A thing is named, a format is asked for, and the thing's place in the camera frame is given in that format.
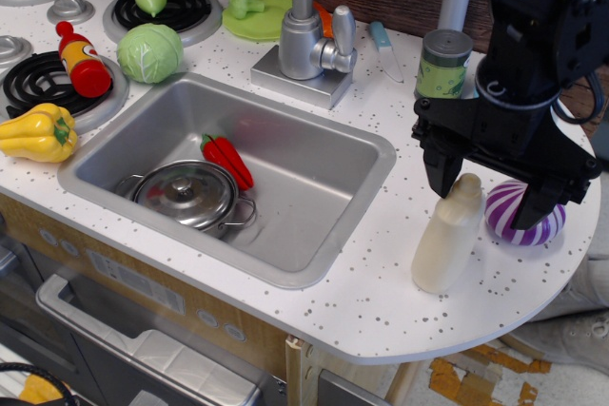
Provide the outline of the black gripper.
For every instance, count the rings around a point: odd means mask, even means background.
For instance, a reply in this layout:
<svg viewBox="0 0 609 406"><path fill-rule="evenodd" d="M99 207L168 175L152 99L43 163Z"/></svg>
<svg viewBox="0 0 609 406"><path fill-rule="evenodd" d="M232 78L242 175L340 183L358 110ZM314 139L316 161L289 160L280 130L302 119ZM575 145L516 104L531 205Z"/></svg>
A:
<svg viewBox="0 0 609 406"><path fill-rule="evenodd" d="M551 111L556 86L515 92L489 59L475 73L476 96L419 98L412 135L419 140L427 180L445 198L469 160L528 183L510 227L528 230L558 204L578 203L600 174L599 160L571 140Z"/></svg>

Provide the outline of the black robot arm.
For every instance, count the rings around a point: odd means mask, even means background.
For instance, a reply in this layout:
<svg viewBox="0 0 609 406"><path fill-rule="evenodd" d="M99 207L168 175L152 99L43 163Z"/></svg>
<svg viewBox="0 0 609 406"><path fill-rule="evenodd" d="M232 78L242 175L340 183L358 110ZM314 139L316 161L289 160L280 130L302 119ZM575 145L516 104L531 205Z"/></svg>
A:
<svg viewBox="0 0 609 406"><path fill-rule="evenodd" d="M577 80L604 103L597 71L608 62L608 0L490 0L493 28L475 75L477 96L421 97L412 135L427 179L446 196L464 161L526 183L512 225L526 230L559 204L580 203L598 160L558 128L560 93Z"/></svg>

